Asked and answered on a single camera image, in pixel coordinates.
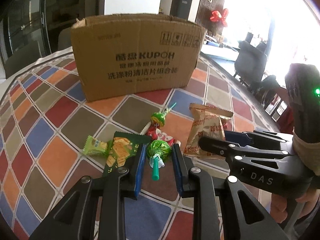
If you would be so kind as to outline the person's right hand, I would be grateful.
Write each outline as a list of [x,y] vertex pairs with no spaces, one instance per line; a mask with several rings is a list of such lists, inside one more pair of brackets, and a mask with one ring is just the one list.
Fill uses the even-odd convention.
[[293,63],[285,84],[293,112],[293,148],[319,176],[319,71],[314,65]]

